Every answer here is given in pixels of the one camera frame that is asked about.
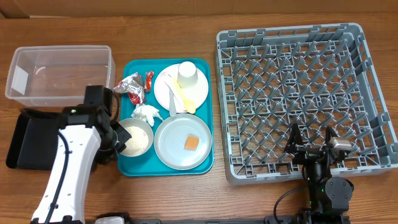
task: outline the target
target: rice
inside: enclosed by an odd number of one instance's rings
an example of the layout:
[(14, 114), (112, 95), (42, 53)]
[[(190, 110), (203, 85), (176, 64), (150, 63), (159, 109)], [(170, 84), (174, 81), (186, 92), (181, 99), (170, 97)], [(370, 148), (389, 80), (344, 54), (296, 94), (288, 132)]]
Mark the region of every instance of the rice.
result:
[(126, 148), (121, 154), (125, 156), (139, 156), (147, 149), (149, 139), (147, 133), (138, 127), (128, 127), (126, 131), (130, 133), (131, 139), (126, 142)]

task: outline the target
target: white paper cup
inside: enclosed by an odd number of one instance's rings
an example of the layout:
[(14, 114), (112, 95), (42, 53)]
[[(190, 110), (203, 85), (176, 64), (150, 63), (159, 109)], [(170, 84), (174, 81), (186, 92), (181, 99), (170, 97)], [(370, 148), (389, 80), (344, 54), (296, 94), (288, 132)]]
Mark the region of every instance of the white paper cup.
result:
[(198, 81), (197, 67), (192, 62), (182, 62), (178, 67), (177, 82), (181, 88), (189, 88)]

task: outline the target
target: candy wrapper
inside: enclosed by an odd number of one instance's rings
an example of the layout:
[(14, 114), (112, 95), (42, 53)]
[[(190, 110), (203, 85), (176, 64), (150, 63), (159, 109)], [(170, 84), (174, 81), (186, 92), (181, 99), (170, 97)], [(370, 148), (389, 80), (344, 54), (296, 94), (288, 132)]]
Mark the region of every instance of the candy wrapper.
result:
[(134, 105), (141, 105), (146, 102), (145, 92), (149, 92), (152, 88), (152, 77), (154, 72), (146, 73), (146, 82), (142, 80), (140, 74), (133, 73), (124, 78), (119, 84), (113, 88), (116, 93), (128, 93), (130, 101)]
[(158, 109), (145, 104), (137, 105), (136, 109), (132, 112), (131, 117), (141, 119), (147, 122), (151, 127), (155, 124), (154, 118), (159, 118), (163, 121)]

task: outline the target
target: plastic dish rack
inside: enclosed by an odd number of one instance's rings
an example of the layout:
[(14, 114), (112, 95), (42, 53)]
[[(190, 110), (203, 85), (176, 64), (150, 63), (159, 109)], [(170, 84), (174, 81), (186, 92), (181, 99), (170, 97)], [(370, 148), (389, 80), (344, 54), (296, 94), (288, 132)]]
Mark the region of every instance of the plastic dish rack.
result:
[(307, 146), (324, 144), (326, 126), (351, 141), (332, 175), (398, 167), (397, 138), (359, 25), (226, 30), (216, 47), (231, 184), (301, 179), (301, 166), (284, 153), (294, 123)]

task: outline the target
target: teal tray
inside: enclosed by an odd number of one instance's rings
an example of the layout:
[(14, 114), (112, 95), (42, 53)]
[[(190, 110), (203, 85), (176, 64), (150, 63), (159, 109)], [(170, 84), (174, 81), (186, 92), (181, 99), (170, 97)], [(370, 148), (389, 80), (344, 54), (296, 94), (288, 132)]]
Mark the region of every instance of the teal tray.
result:
[[(197, 109), (195, 116), (202, 119), (211, 131), (213, 136), (213, 107), (211, 103), (211, 82), (210, 82), (210, 68), (209, 65), (199, 58), (179, 58), (179, 59), (149, 59), (149, 60), (133, 60), (124, 67), (123, 78), (138, 72), (145, 76), (148, 71), (154, 71), (155, 75), (152, 79), (152, 87), (155, 85), (155, 79), (158, 74), (170, 65), (182, 62), (192, 62), (199, 68), (207, 77), (209, 83), (209, 93), (206, 101)], [(164, 109), (156, 100), (154, 91), (151, 90), (145, 94), (147, 105), (152, 105), (159, 109), (159, 113), (163, 119), (168, 118), (169, 111)], [(130, 102), (127, 94), (122, 95), (121, 100), (121, 120), (131, 118), (131, 114), (135, 109), (135, 105)], [(155, 118), (155, 125), (152, 127), (154, 134), (161, 124), (161, 120)], [(214, 163), (214, 142), (211, 144), (211, 151), (206, 160), (196, 168), (189, 170), (175, 170), (169, 168), (157, 157), (154, 145), (143, 155), (138, 157), (127, 157), (120, 155), (118, 159), (118, 167), (122, 174), (129, 177), (149, 177), (149, 176), (162, 176), (162, 175), (191, 175), (191, 174), (205, 174), (208, 172)]]

